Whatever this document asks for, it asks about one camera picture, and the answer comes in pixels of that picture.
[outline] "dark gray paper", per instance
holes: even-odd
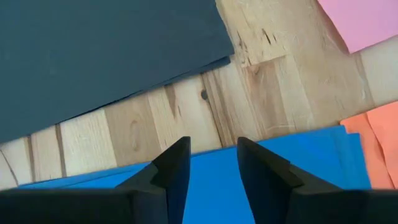
[[[0,2],[0,142],[229,63],[214,0]]]

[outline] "wood grain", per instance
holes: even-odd
[[[231,64],[0,145],[0,189],[338,124],[398,100],[398,37],[349,54],[316,0],[216,0]]]

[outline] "pink paper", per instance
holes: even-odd
[[[398,0],[318,0],[350,53],[398,35]]]

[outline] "colored paper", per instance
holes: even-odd
[[[359,137],[347,134],[343,126],[259,141],[259,144],[343,189],[370,189]],[[144,166],[132,165],[21,188],[113,188]],[[220,222],[254,223],[235,147],[204,152],[191,159],[184,223]]]
[[[349,133],[359,133],[372,188],[398,186],[398,102],[341,121]]]
[[[398,35],[397,0],[318,0],[350,53]]]
[[[392,183],[398,188],[398,102],[371,110],[367,115],[382,148]]]
[[[229,63],[214,0],[0,3],[0,142]]]

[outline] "stack of blue paper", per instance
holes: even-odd
[[[358,134],[343,126],[258,142],[293,165],[342,189],[370,189]],[[24,185],[24,189],[113,188],[146,164]],[[191,174],[184,223],[254,223],[241,182],[236,148],[197,154]]]

